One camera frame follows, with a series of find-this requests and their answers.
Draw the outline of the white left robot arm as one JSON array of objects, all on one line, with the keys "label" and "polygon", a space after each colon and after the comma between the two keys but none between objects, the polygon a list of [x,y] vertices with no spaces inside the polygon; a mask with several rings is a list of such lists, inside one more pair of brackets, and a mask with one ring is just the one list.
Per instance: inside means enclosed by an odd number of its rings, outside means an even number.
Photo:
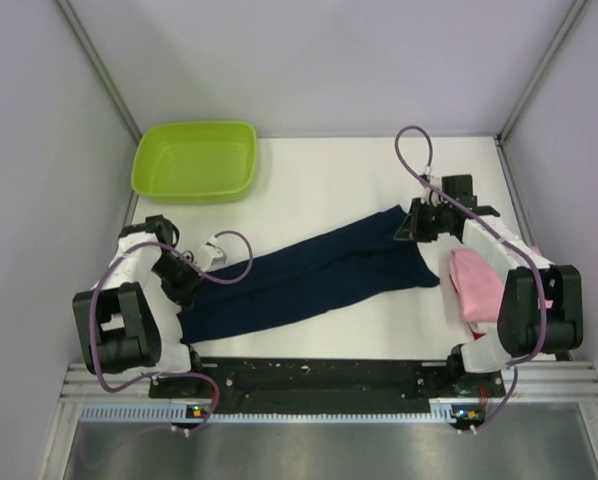
[{"label": "white left robot arm", "polygon": [[192,305],[207,272],[226,260],[216,238],[182,257],[171,252],[178,244],[179,229],[162,215],[124,227],[111,264],[115,267],[98,286],[75,294],[72,309],[83,359],[95,372],[92,353],[98,354],[104,374],[126,371],[167,372],[171,384],[184,396],[195,396],[205,387],[206,374],[199,355],[182,340],[182,327],[175,314],[159,317],[151,311],[144,292],[151,275],[161,282],[170,303]]}]

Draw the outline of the navy blue t shirt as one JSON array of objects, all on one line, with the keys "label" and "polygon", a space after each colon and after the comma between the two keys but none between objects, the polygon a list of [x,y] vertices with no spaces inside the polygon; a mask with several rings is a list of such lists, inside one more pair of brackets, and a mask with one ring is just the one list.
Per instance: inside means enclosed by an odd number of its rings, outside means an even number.
[{"label": "navy blue t shirt", "polygon": [[434,288],[440,280],[418,245],[400,236],[400,206],[218,270],[246,276],[232,285],[202,282],[179,315],[188,344],[230,338],[306,320],[375,295]]}]

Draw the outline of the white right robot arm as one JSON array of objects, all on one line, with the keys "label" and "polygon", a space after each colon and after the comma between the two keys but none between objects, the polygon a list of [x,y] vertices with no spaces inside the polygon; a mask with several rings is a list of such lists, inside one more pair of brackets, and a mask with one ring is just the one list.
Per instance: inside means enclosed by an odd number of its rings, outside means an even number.
[{"label": "white right robot arm", "polygon": [[429,194],[412,200],[400,236],[430,243],[450,234],[474,250],[503,281],[496,330],[453,348],[446,384],[466,396],[482,374],[529,361],[540,353],[560,354],[583,342],[580,272],[556,265],[520,240],[491,206],[480,206],[469,175],[444,177]]}]

